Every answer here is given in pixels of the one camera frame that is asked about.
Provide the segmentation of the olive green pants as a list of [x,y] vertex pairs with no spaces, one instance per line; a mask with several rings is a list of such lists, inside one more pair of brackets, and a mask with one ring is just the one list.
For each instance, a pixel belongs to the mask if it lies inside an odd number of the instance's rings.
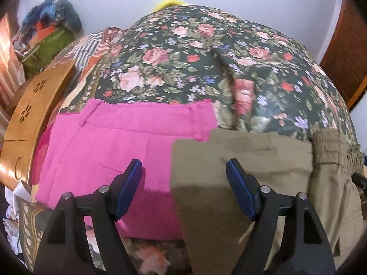
[[170,187],[193,273],[336,274],[366,235],[363,163],[336,129],[176,141]]

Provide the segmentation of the pink folded pants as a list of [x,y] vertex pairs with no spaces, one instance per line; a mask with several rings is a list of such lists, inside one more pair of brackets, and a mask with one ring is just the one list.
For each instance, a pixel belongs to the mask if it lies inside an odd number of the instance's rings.
[[36,200],[54,208],[65,192],[91,194],[139,159],[144,173],[118,231],[125,237],[179,240],[170,191],[172,144],[178,139],[206,142],[215,128],[209,100],[182,105],[91,99],[79,113],[57,115]]

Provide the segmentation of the floral green bedspread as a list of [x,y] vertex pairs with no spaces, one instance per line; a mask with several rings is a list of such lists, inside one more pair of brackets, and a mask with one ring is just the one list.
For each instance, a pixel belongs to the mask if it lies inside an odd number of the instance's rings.
[[283,33],[205,6],[143,17],[80,82],[56,113],[110,104],[209,99],[222,129],[277,132],[309,141],[338,129],[356,143],[347,106],[307,49]]

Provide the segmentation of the wooden lap desk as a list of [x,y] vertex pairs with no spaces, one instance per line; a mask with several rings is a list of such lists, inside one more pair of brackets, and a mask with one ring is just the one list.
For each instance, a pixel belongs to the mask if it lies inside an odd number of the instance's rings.
[[1,182],[10,190],[21,181],[30,182],[39,137],[72,77],[75,63],[59,63],[38,74],[20,98],[1,151]]

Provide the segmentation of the striped patchwork sheet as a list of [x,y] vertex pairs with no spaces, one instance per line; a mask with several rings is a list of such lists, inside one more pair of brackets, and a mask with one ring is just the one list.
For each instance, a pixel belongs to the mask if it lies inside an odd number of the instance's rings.
[[58,53],[49,68],[68,61],[75,61],[75,74],[72,80],[80,82],[102,57],[113,50],[124,33],[124,30],[117,27],[108,27],[103,31],[83,36]]

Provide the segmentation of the pink striped curtain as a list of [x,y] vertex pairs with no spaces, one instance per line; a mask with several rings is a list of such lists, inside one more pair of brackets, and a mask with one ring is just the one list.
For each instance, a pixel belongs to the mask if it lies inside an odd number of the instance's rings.
[[15,92],[25,82],[25,76],[11,43],[7,14],[1,19],[0,31],[0,101],[1,107],[6,109]]

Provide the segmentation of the green storage box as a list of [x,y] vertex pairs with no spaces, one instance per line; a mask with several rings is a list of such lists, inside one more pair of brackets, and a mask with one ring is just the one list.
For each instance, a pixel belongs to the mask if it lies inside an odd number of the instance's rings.
[[25,79],[28,80],[42,72],[57,54],[73,41],[73,33],[64,27],[59,27],[42,39],[20,61],[24,69]]

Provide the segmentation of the wooden wardrobe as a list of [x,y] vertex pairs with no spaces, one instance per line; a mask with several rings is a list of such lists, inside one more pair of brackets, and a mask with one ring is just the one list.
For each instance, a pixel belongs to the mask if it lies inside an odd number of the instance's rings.
[[321,67],[353,109],[366,92],[366,21],[351,0],[342,0],[339,18]]

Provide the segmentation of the pile of blue clothes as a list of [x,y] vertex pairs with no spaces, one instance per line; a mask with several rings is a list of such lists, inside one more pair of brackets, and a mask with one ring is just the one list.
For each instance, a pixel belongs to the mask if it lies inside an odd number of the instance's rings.
[[36,32],[36,24],[41,22],[50,26],[62,26],[74,34],[82,30],[82,23],[73,5],[67,0],[45,0],[33,7],[25,16],[20,29],[12,38],[27,45]]

